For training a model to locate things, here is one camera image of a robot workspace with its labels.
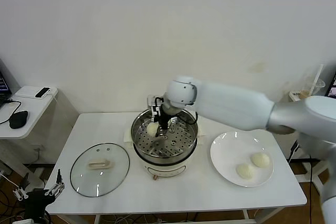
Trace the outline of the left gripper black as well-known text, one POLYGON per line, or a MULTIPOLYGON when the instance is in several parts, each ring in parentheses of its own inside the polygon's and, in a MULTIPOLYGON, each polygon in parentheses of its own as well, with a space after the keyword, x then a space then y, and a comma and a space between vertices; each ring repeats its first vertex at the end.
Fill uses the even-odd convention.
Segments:
POLYGON ((49 215, 46 207, 55 202, 56 198, 65 188, 60 169, 58 169, 56 183, 48 190, 37 190, 26 193, 25 189, 30 184, 29 174, 26 173, 18 186, 13 190, 13 194, 19 200, 25 200, 25 216, 49 215))

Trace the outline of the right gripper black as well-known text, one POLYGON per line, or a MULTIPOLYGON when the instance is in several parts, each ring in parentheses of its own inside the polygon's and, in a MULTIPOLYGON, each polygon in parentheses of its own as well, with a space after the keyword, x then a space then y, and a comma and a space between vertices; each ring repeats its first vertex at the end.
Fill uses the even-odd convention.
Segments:
POLYGON ((172 115, 167 114, 164 110, 165 107, 160 106, 160 115, 156 114, 153 116, 153 123, 159 123, 159 127, 157 128, 156 137, 166 136, 168 129, 163 129, 163 127, 168 127, 168 122, 172 118, 172 115))

